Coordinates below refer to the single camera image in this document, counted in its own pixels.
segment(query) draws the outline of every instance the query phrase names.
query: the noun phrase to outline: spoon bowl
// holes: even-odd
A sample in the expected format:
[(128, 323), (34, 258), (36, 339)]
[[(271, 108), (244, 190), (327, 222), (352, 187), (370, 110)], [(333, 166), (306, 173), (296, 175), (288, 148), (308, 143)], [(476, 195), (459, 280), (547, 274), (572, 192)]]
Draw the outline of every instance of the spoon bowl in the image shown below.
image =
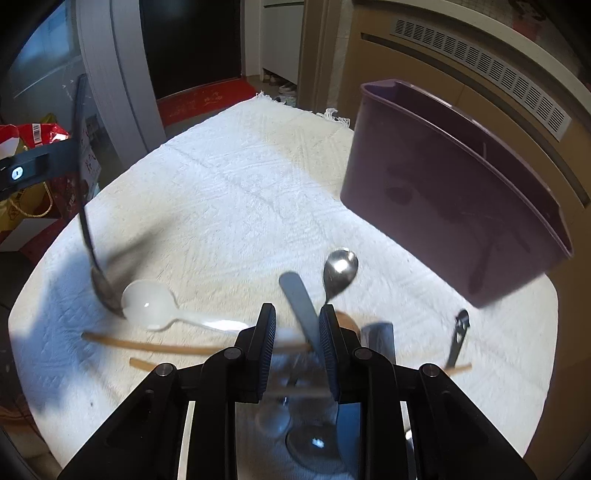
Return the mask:
[(357, 255), (348, 248), (339, 248), (328, 256), (322, 273), (324, 292), (326, 293), (324, 304), (327, 304), (351, 284), (358, 269)]
[(130, 283), (121, 297), (125, 318), (145, 330), (164, 330), (176, 319), (177, 303), (166, 285), (151, 280)]

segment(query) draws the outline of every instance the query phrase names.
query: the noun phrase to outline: black door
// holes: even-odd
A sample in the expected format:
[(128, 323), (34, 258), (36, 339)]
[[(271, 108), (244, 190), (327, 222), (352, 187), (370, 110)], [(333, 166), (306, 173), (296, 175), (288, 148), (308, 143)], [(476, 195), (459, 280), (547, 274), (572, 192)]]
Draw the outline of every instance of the black door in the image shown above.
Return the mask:
[(240, 0), (140, 0), (157, 99), (241, 75)]

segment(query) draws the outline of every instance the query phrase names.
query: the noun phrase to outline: purple bin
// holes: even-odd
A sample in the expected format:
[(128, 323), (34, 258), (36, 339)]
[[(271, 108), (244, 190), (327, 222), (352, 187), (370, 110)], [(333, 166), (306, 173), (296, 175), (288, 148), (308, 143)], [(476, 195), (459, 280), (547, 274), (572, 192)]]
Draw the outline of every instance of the purple bin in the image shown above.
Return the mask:
[(475, 307), (573, 255), (550, 189), (505, 143), (399, 80), (365, 83), (340, 198)]

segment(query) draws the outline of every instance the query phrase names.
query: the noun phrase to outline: air vent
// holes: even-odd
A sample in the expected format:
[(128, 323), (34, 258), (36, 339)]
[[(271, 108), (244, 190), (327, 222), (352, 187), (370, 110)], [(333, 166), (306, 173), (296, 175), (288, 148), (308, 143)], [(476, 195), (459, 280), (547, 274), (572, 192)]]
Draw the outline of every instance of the air vent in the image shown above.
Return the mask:
[(478, 61), (478, 70), (482, 73), (488, 72), (488, 67), (491, 66), (492, 58), (484, 52), (480, 52), (480, 60)]
[(540, 116), (542, 120), (546, 120), (552, 111), (552, 102), (550, 102), (546, 97), (542, 97), (542, 101), (540, 102), (540, 106), (538, 107), (537, 114)]
[(422, 25), (415, 25), (413, 38), (417, 41), (421, 41), (424, 32), (425, 32), (425, 27), (423, 27)]
[(423, 37), (423, 43), (430, 45), (433, 42), (433, 37), (435, 36), (435, 30), (432, 28), (425, 29), (425, 36)]
[(468, 49), (468, 56), (466, 57), (466, 63), (471, 67), (475, 67), (476, 63), (478, 62), (478, 57), (480, 56), (480, 50), (474, 47), (470, 47)]
[(435, 48), (441, 49), (443, 46), (443, 40), (445, 40), (445, 35), (441, 32), (435, 32), (435, 40), (433, 40), (433, 46)]
[(558, 140), (570, 125), (571, 118), (545, 91), (479, 46), (433, 25), (406, 18), (394, 21), (391, 34), (425, 45), (479, 73), (533, 113)]
[(513, 88), (513, 83), (517, 78), (517, 74), (511, 70), (509, 67), (505, 68), (505, 73), (503, 74), (503, 79), (501, 80), (501, 85), (505, 87), (507, 90), (511, 90)]
[(517, 79), (517, 83), (513, 87), (513, 93), (519, 100), (521, 100), (525, 96), (529, 84), (530, 83), (527, 80), (524, 80), (523, 77), (519, 77)]
[(503, 75), (503, 64), (500, 61), (495, 60), (492, 62), (492, 67), (490, 72), (488, 72), (488, 76), (498, 82), (501, 79), (501, 75)]
[(445, 39), (445, 45), (443, 46), (443, 50), (451, 55), (456, 50), (456, 43), (457, 41), (455, 38), (447, 37)]
[(410, 37), (413, 34), (414, 23), (407, 22), (404, 26), (404, 36)]
[(534, 87), (530, 87), (530, 91), (527, 92), (527, 97), (525, 97), (525, 104), (530, 107), (532, 110), (538, 106), (538, 100), (540, 100), (540, 91)]
[(406, 24), (406, 22), (404, 20), (396, 20), (396, 33), (398, 35), (402, 35), (402, 32), (404, 32), (404, 25)]
[(453, 56), (457, 59), (463, 60), (466, 56), (466, 52), (468, 51), (468, 45), (466, 45), (461, 40), (458, 41), (456, 51), (454, 52)]
[(557, 108), (554, 109), (552, 115), (550, 115), (550, 120), (548, 120), (548, 125), (552, 130), (557, 132), (560, 130), (562, 123), (564, 122), (564, 114), (558, 110)]

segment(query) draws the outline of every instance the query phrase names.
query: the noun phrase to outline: knife blade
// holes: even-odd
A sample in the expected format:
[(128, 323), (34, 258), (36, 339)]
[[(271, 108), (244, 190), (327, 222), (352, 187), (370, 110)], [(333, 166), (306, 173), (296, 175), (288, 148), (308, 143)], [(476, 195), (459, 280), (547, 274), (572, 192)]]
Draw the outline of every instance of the knife blade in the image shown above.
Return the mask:
[(295, 318), (300, 323), (304, 336), (310, 342), (320, 363), (324, 364), (318, 315), (304, 282), (296, 272), (285, 272), (279, 277), (279, 285), (295, 314)]

